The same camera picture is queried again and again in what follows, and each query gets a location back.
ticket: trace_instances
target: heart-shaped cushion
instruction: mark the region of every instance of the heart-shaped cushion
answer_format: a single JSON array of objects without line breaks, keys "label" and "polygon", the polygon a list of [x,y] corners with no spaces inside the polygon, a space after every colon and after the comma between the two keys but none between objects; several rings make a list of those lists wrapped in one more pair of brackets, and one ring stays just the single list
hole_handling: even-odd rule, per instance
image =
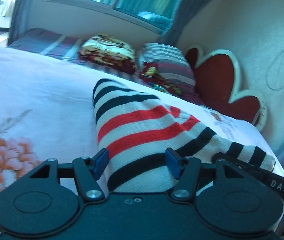
[{"label": "heart-shaped cushion", "polygon": [[186,59],[193,68],[195,92],[206,106],[262,130],[267,117],[266,103],[260,92],[241,90],[241,69],[231,51],[219,49],[199,58],[199,48],[195,47],[187,52]]}]

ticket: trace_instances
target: floral blanket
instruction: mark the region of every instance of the floral blanket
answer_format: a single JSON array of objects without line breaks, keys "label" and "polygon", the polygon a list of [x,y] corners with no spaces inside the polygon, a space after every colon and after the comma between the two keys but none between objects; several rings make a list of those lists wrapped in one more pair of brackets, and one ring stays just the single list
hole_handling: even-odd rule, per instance
[{"label": "floral blanket", "polygon": [[[98,152],[92,93],[101,78],[154,94],[221,137],[258,146],[274,156],[261,134],[245,121],[95,69],[0,47],[0,192],[43,160],[70,163]],[[279,162],[273,172],[284,176]],[[105,177],[98,183],[107,192]],[[73,180],[62,179],[61,185],[76,193]]]},{"label": "floral blanket", "polygon": [[79,56],[128,74],[136,71],[134,49],[124,41],[105,33],[99,33],[85,42]]},{"label": "floral blanket", "polygon": [[182,92],[178,87],[161,77],[158,67],[154,63],[144,63],[140,73],[140,78],[155,90],[169,93],[176,97],[180,97],[182,95]]}]

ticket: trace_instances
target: white wall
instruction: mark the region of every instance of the white wall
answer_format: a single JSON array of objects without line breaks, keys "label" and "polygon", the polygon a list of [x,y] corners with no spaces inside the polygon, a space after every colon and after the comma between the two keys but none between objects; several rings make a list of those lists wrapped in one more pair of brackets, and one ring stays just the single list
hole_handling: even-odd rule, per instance
[{"label": "white wall", "polygon": [[[269,118],[262,135],[276,149],[284,140],[284,91],[270,90],[264,75],[284,48],[284,0],[221,0],[200,39],[180,47],[192,43],[200,43],[207,52],[229,49],[235,53],[242,65],[244,88],[258,90],[266,99]],[[284,57],[274,69],[280,65],[279,84],[284,84]],[[275,70],[271,80],[277,76]]]}]

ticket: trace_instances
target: orange flower print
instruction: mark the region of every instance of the orange flower print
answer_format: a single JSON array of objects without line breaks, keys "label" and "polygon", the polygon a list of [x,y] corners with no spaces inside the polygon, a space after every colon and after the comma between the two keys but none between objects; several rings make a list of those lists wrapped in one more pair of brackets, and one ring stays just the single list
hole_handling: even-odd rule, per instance
[{"label": "orange flower print", "polygon": [[6,175],[11,177],[14,174],[13,180],[16,180],[39,164],[40,161],[33,153],[29,139],[23,137],[18,141],[0,139],[0,184],[6,184],[5,180],[8,179]]}]

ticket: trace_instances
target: floral bedsheet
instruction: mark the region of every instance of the floral bedsheet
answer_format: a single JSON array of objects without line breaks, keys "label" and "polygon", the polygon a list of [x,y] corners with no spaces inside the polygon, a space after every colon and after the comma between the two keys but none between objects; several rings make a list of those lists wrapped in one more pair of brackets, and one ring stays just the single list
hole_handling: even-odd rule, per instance
[{"label": "floral bedsheet", "polygon": [[[0,47],[0,192],[43,160],[70,163],[98,152],[92,91],[101,78],[154,94],[220,136],[273,155],[261,134],[245,121],[95,69]],[[274,172],[284,176],[279,162]],[[98,183],[107,192],[105,178]],[[76,193],[74,181],[61,180],[61,185]]]}]

